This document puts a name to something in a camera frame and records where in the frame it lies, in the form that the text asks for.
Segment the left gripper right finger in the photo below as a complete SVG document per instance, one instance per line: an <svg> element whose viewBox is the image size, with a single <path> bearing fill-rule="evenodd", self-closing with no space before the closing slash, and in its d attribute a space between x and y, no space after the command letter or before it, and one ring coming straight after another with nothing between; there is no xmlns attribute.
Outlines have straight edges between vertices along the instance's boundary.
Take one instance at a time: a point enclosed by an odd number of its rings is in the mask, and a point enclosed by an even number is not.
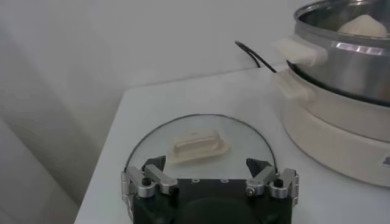
<svg viewBox="0 0 390 224"><path fill-rule="evenodd" d="M252 178L246 180L246 195L256 197L269 192L272 198L298 198L299 174L294 169L284 169L277 173L267 161L246 159Z"/></svg>

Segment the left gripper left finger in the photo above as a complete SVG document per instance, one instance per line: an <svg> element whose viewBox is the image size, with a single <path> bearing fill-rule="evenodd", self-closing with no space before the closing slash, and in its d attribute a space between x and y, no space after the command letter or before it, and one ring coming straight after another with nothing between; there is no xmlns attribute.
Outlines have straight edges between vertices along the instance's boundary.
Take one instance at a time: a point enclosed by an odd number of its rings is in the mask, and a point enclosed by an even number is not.
<svg viewBox="0 0 390 224"><path fill-rule="evenodd" d="M174 195L179 182L163 172L165 162L166 157L159 156L148 159L140 169L127 166L121 172L122 195L150 198L156 194L157 190L165 195Z"/></svg>

